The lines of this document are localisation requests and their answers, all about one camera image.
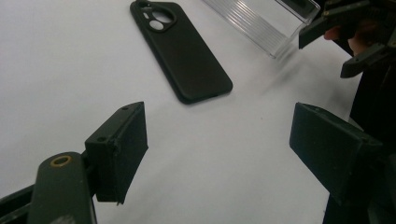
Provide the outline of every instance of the white surface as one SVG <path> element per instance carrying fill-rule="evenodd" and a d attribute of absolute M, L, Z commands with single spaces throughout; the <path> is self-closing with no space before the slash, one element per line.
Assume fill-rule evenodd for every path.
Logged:
<path fill-rule="evenodd" d="M 181 104 L 131 1 L 0 1 L 0 198 L 144 101 L 148 152 L 124 205 L 95 203 L 99 223 L 321 223 L 328 192 L 290 149 L 290 126 L 297 102 L 347 118 L 359 82 L 339 77 L 348 56 L 321 38 L 275 61 L 202 1 L 176 2 L 231 94 Z"/>

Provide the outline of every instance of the transparent plastic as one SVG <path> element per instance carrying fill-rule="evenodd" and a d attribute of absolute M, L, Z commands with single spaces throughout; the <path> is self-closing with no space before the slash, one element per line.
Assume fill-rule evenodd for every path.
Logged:
<path fill-rule="evenodd" d="M 318 14 L 312 0 L 203 0 L 271 57 L 280 55 Z"/>

